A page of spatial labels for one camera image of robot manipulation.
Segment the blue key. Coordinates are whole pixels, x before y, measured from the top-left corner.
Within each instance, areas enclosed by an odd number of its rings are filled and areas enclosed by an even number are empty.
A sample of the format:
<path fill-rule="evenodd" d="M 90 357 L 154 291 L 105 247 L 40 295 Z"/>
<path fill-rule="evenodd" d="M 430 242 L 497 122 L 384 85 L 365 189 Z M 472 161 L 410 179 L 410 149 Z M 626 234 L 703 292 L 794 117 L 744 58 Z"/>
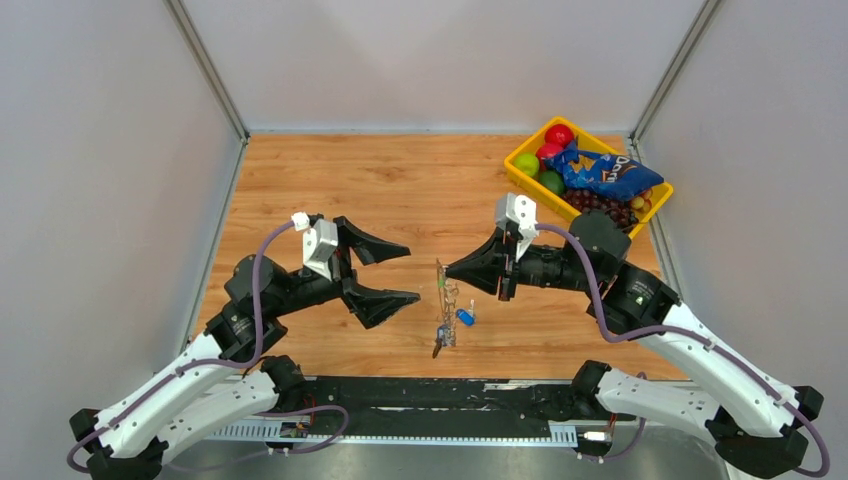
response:
<path fill-rule="evenodd" d="M 455 311 L 456 318 L 466 326 L 473 326 L 476 323 L 475 302 L 471 300 L 466 308 L 458 308 Z"/>

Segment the silver keyring holder with rings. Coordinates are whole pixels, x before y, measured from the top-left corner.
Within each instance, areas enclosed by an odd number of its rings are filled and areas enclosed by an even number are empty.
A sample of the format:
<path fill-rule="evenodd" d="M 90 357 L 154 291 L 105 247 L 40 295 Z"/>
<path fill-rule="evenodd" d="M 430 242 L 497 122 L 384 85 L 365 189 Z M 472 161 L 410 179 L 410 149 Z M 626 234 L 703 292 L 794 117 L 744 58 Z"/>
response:
<path fill-rule="evenodd" d="M 456 284 L 447 277 L 446 270 L 447 267 L 440 260 L 436 260 L 440 312 L 437 317 L 439 325 L 432 351 L 433 359 L 436 359 L 442 350 L 456 346 L 456 302 L 459 290 Z"/>

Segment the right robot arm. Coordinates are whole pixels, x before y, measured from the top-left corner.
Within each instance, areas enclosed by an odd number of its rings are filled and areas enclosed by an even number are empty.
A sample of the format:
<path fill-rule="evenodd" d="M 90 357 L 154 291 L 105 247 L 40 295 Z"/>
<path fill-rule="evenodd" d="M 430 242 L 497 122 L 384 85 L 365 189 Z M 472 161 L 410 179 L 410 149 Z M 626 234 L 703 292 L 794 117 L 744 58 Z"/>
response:
<path fill-rule="evenodd" d="M 502 301 L 520 286 L 584 292 L 606 341 L 637 342 L 695 383 L 692 390 L 669 387 L 587 361 L 572 381 L 577 413 L 592 418 L 606 410 L 678 429 L 757 478 L 803 472 L 808 448 L 823 443 L 813 426 L 820 392 L 774 379 L 717 337 L 671 287 L 627 260 L 630 237 L 607 215 L 578 216 L 562 230 L 560 247 L 534 243 L 544 229 L 502 220 L 446 274 Z"/>

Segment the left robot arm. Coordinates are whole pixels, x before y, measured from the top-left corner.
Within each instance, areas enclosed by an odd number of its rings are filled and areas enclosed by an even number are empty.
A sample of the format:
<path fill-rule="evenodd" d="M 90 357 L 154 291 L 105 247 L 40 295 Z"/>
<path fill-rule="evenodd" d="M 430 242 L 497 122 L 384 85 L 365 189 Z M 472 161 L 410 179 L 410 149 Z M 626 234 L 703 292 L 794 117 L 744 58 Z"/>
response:
<path fill-rule="evenodd" d="M 264 249 L 243 258 L 225 285 L 228 301 L 202 333 L 150 380 L 110 407 L 70 419 L 68 465 L 93 479 L 153 479 L 194 444 L 248 416 L 305 416 L 304 377 L 270 349 L 286 335 L 283 316 L 340 300 L 367 329 L 419 295 L 365 287 L 354 263 L 405 257 L 408 247 L 368 234 L 345 217 L 298 212 L 286 230 L 302 235 L 301 268 L 288 271 Z"/>

